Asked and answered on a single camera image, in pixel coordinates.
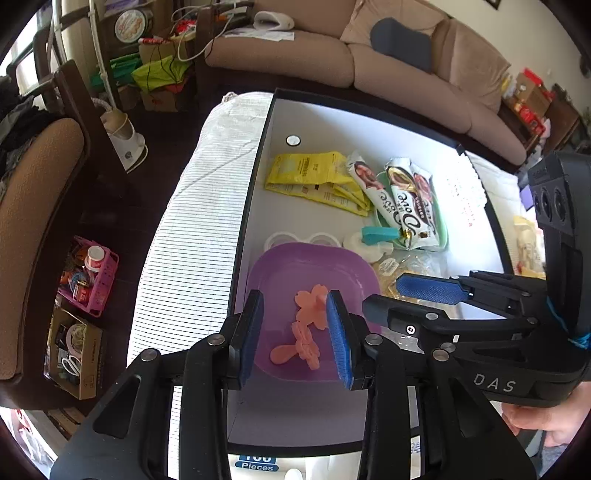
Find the camera lens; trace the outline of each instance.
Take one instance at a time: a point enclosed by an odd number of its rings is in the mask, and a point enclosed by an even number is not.
[[[558,218],[562,222],[566,220],[566,207],[564,206],[564,199],[562,194],[558,189],[554,191],[554,208],[556,208],[556,213],[558,213]]]
[[[538,198],[537,195],[534,195],[534,207],[535,207],[535,212],[536,214],[541,214],[542,210],[540,208],[540,199]]]
[[[542,209],[546,217],[552,220],[552,208],[550,207],[550,198],[548,198],[548,192],[546,190],[542,190]]]

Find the dark floor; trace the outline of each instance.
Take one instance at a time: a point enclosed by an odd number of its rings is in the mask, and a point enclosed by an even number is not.
[[[102,392],[125,369],[139,277],[148,249],[169,198],[197,145],[203,116],[189,112],[146,112],[140,104],[129,117],[146,139],[148,157],[128,175],[138,200],[106,206],[83,220],[78,234],[94,240],[120,257],[111,295],[100,318],[87,318],[103,329]],[[97,398],[82,402],[88,413]]]

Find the purple plastic tray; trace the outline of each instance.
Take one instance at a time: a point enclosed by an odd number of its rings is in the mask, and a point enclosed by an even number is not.
[[[291,324],[299,307],[294,297],[298,291],[310,291],[316,284],[325,285],[329,291],[340,290],[348,310],[357,315],[362,315],[365,298],[379,294],[373,269],[359,255],[344,248],[303,242],[282,244],[265,252],[252,267],[246,291],[258,289],[265,300],[255,365],[268,375],[292,381],[339,380],[328,328],[321,331],[310,326],[320,349],[318,370],[310,370],[298,355],[282,365],[275,365],[269,359],[269,353],[277,345],[295,343]],[[380,331],[377,325],[368,323],[368,326],[373,332]]]

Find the scissors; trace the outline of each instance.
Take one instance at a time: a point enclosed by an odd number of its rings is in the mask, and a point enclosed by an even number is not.
[[[74,355],[68,355],[67,357],[62,358],[61,365],[70,375],[74,375],[75,377],[80,376],[82,362],[80,362],[80,359],[76,358]]]

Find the paper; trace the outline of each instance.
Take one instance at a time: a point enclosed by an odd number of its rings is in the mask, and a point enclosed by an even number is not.
[[[256,30],[252,27],[242,27],[242,28],[235,28],[234,30],[230,30],[224,37],[251,37],[251,38],[260,38],[262,40],[271,40],[271,41],[281,41],[281,40],[291,40],[293,41],[296,37],[295,32],[278,32],[278,31],[265,31],[265,30]]]

